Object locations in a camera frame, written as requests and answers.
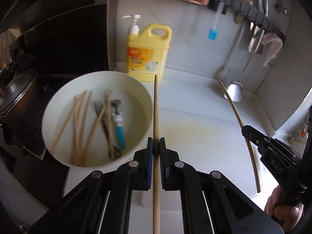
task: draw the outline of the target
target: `white bowl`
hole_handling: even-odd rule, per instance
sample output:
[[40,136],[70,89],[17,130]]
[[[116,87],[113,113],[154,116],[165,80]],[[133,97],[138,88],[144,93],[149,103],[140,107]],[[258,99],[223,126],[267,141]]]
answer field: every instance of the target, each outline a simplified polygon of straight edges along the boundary
[[[42,121],[42,135],[47,149],[51,149],[55,138],[60,131],[66,117],[68,116],[72,105],[73,97],[81,94],[85,90],[92,90],[93,94],[89,103],[87,122],[85,125],[84,144],[90,134],[92,125],[97,116],[93,101],[101,99],[105,101],[108,87],[113,88],[111,99],[120,99],[122,101],[119,112],[122,112],[122,127],[126,141],[126,149],[122,151],[119,159],[112,161],[109,156],[109,148],[106,136],[100,124],[96,130],[95,137],[89,150],[88,159],[84,168],[112,168],[118,167],[126,162],[126,159],[134,154],[139,145],[147,143],[147,133],[152,123],[152,98],[146,88],[135,78],[114,71],[99,71],[80,76],[66,85],[64,85],[50,100]],[[115,126],[112,126],[113,138],[116,138]],[[73,134],[73,119],[69,121],[66,129],[53,154],[54,158],[69,167],[77,167],[70,164],[70,149]]]

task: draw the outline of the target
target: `yellow bottle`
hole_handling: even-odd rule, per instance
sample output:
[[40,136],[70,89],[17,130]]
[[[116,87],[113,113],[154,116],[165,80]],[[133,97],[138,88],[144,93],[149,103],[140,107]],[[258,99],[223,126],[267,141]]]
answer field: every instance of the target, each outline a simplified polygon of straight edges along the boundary
[[[140,15],[124,16],[133,18],[134,23],[129,27],[127,43],[127,74],[141,82],[154,82],[155,75],[163,77],[172,31],[169,26],[150,24],[143,32],[136,22]],[[165,30],[164,36],[152,34],[153,29]]]

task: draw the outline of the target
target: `kitchen counter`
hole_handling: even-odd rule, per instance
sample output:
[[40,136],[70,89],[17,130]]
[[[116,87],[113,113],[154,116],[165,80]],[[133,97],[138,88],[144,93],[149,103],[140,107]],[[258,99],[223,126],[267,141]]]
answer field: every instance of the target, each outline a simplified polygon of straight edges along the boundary
[[[165,75],[159,83],[160,136],[166,138],[167,148],[177,151],[181,161],[191,164],[198,171],[206,173],[212,170],[221,171],[249,198],[256,197],[255,178],[245,140],[217,82],[207,77],[172,69],[166,69]],[[152,96],[153,83],[144,83],[144,86]],[[245,92],[242,101],[236,103],[237,109],[244,124],[266,133],[252,97],[253,94]],[[152,128],[149,130],[149,136],[152,136]],[[145,148],[146,143],[147,138],[138,149]],[[107,168],[99,170],[113,171]],[[64,195],[91,171],[92,169],[70,168]],[[265,185],[266,197],[276,183],[270,173],[265,171],[263,174],[262,164],[259,171],[260,177],[270,180],[269,184]],[[258,201],[255,201],[263,207],[264,200],[267,199],[265,197],[263,196],[263,199],[259,197]],[[129,233],[149,229],[149,225],[152,224],[151,198],[151,191],[134,191]],[[169,225],[165,222],[169,224],[168,217],[171,217],[177,224],[177,228],[171,233],[181,233],[179,193],[161,191],[161,209],[163,232],[168,232]],[[147,225],[138,225],[136,220],[138,217],[141,223]]]

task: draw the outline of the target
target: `bottle label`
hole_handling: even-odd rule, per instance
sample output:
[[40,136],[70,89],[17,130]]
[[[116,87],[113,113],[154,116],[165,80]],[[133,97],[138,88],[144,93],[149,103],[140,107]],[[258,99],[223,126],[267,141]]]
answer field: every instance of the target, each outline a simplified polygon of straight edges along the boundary
[[167,50],[128,47],[128,70],[138,73],[163,72]]

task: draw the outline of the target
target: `blue handled utensil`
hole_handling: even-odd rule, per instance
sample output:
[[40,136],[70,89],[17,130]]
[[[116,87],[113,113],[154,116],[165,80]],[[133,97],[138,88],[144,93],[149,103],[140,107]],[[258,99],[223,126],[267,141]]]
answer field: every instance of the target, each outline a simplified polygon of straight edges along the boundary
[[116,134],[117,134],[118,146],[121,150],[124,150],[126,148],[126,143],[125,143],[125,139],[124,139],[124,131],[123,131],[122,126],[121,126],[122,116],[118,112],[118,106],[121,104],[121,100],[113,99],[110,101],[110,104],[116,110],[116,112],[113,113],[113,120],[116,123]]

